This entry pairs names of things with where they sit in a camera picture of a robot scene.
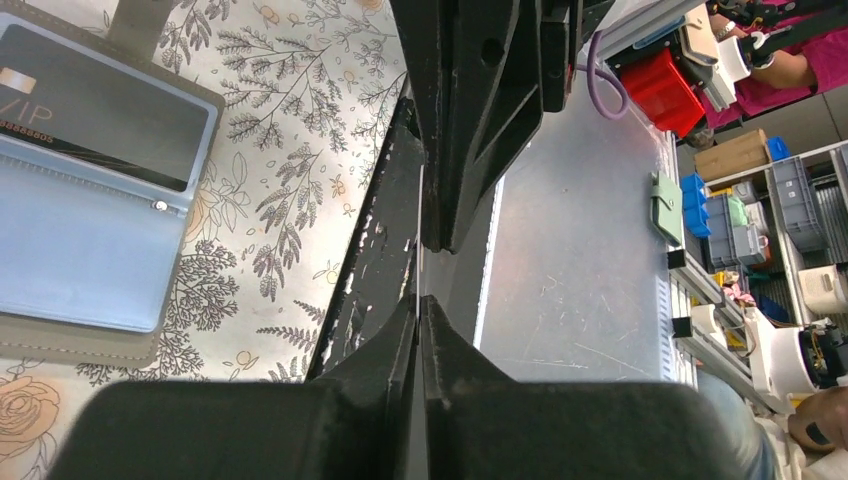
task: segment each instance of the magenta shirt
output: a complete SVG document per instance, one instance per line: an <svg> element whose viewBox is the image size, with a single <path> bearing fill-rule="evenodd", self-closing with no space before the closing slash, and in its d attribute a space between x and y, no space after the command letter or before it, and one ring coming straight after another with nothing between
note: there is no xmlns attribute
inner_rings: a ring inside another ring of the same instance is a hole
<svg viewBox="0 0 848 480"><path fill-rule="evenodd" d="M788 0L763 0L771 5L783 5ZM803 18L790 19L778 25L792 25ZM798 45L784 49L787 53L804 54L816 74L818 86L815 93L824 93L848 83L848 28L841 28L830 33L812 38ZM770 108L779 107L800 100L813 93L809 87L785 88L778 90L772 86L746 78L736 82L736 103L730 108L716 112L703 93L700 93L704 105L707 125L711 128L720 127L745 115L752 116Z"/></svg>

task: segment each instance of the floral pattern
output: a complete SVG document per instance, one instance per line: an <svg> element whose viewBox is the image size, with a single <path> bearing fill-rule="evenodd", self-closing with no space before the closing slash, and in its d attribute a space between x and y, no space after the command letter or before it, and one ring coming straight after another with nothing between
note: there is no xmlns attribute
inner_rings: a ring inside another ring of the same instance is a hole
<svg viewBox="0 0 848 480"><path fill-rule="evenodd" d="M117 0L27 3L105 36ZM173 0L152 60L227 102L156 361L0 359L0 478L46 478L112 381L303 381L406 78L385 0Z"/></svg>

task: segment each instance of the cardboard box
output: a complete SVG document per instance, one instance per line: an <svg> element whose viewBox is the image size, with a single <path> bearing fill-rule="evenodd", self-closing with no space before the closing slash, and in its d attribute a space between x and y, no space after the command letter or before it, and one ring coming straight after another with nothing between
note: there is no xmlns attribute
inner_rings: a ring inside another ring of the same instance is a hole
<svg viewBox="0 0 848 480"><path fill-rule="evenodd" d="M695 154L695 169L705 182L771 163L768 138L762 130L746 133Z"/></svg>

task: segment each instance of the gray tabletop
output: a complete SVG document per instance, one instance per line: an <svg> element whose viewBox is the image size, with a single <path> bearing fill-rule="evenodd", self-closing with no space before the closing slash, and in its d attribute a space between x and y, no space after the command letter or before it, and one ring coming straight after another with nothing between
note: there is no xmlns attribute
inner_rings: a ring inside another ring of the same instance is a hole
<svg viewBox="0 0 848 480"><path fill-rule="evenodd" d="M601 118L584 80L500 185L475 344L519 380L672 380L667 245L649 215L668 142L634 113Z"/></svg>

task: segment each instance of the person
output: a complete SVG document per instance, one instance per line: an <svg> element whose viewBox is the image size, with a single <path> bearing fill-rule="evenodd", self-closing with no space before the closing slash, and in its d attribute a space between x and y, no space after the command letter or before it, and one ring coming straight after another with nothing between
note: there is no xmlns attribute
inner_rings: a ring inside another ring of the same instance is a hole
<svg viewBox="0 0 848 480"><path fill-rule="evenodd" d="M784 5L790 1L794 0L762 0L762 3ZM761 30L768 33L795 25L804 19L790 18L776 27ZM710 16L710 27L718 41L730 36L744 38L755 30L753 27L738 26L722 15ZM740 117L757 115L848 84L848 62L843 61L846 56L848 28L826 32L775 52L773 61L765 68L754 69L750 77L736 82L736 102L729 108L716 111L701 93L704 119L687 135L687 140L696 148L709 148L714 143L712 135L716 128Z"/></svg>
<svg viewBox="0 0 848 480"><path fill-rule="evenodd" d="M808 397L788 418L755 417L730 386L701 369L698 390L717 411L726 441L742 468L742 478L848 478L848 387L834 387ZM820 432L824 438L811 438L810 425L818 429L812 430L814 436Z"/></svg>

